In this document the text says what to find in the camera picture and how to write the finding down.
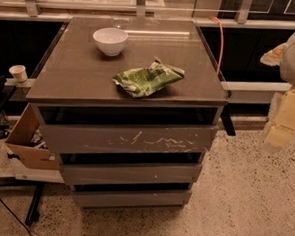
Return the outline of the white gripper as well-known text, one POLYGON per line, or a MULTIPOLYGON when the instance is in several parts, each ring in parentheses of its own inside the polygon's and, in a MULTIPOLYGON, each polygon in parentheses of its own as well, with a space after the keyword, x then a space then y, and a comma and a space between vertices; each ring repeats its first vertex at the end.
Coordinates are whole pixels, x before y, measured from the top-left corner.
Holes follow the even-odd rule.
MULTIPOLYGON (((280 65, 280 77, 295 85, 295 33, 261 56, 260 62, 272 67, 280 65)), ((264 127, 263 146, 281 149, 295 138, 295 89, 284 94, 275 93, 264 127)))

